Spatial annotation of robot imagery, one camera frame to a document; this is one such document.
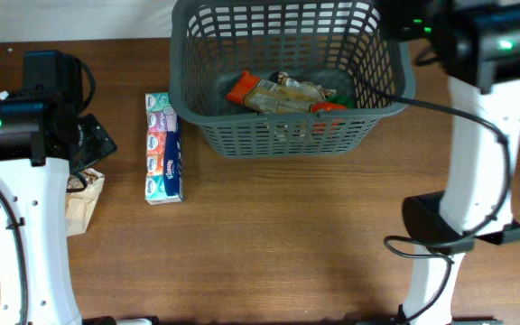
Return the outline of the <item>beige snack bag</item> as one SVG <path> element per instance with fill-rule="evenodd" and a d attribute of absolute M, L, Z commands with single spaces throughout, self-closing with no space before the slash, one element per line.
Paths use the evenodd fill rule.
<path fill-rule="evenodd" d="M 67 236 L 84 234 L 103 190 L 105 175 L 88 168 L 70 175 L 66 194 Z"/>
<path fill-rule="evenodd" d="M 280 71 L 277 74 L 278 84 L 282 87 L 295 88 L 303 95 L 313 98 L 317 101 L 325 101 L 327 98 L 337 94 L 336 89 L 324 88 L 321 85 L 313 84 L 309 81 L 302 81 L 289 76 L 286 72 Z"/>

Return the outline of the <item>Kleenex tissue multipack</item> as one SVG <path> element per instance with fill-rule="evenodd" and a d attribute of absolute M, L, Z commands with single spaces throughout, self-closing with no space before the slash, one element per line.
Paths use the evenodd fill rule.
<path fill-rule="evenodd" d="M 144 197 L 150 205 L 183 201 L 181 120 L 168 93 L 145 95 L 147 121 Z"/>

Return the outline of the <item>red orange pasta packet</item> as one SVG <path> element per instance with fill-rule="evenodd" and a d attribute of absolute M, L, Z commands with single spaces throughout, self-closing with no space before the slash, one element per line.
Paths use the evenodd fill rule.
<path fill-rule="evenodd" d="M 319 113 L 346 110 L 342 105 L 317 101 L 295 88 L 278 84 L 276 72 L 270 79 L 257 77 L 244 70 L 238 82 L 226 94 L 226 100 L 262 114 Z"/>

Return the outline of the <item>green lid jar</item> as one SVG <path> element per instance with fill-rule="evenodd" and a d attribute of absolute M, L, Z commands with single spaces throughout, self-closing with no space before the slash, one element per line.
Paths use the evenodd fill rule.
<path fill-rule="evenodd" d="M 346 108 L 353 109 L 356 107 L 355 101 L 353 100 L 353 97 L 351 96 L 345 96 L 345 95 L 334 95 L 328 98 L 328 101 L 330 103 L 336 104 L 336 105 L 342 105 Z"/>

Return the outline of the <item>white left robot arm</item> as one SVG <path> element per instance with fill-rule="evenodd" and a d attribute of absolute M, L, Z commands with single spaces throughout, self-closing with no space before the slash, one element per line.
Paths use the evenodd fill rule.
<path fill-rule="evenodd" d="M 23 87 L 0 99 L 0 323 L 80 324 L 71 285 L 70 176 L 114 153 L 85 112 L 96 81 L 80 59 L 28 51 Z"/>

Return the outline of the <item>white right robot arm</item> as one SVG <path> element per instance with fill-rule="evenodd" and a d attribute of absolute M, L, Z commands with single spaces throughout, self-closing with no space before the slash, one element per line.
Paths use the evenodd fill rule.
<path fill-rule="evenodd" d="M 414 250 L 400 324 L 449 324 L 462 260 L 479 240 L 520 240 L 511 182 L 520 145 L 520 3 L 382 1 L 392 40 L 425 39 L 449 78 L 452 142 L 447 187 L 406 198 L 402 212 Z"/>

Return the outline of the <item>grey plastic mesh basket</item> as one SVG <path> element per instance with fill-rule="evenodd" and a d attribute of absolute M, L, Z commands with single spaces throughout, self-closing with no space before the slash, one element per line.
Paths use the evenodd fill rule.
<path fill-rule="evenodd" d="M 342 154 L 404 110 L 415 79 L 405 43 L 381 34 L 372 1 L 180 1 L 172 10 L 169 98 L 229 158 Z M 228 101 L 249 71 L 338 91 L 352 107 L 264 115 Z"/>

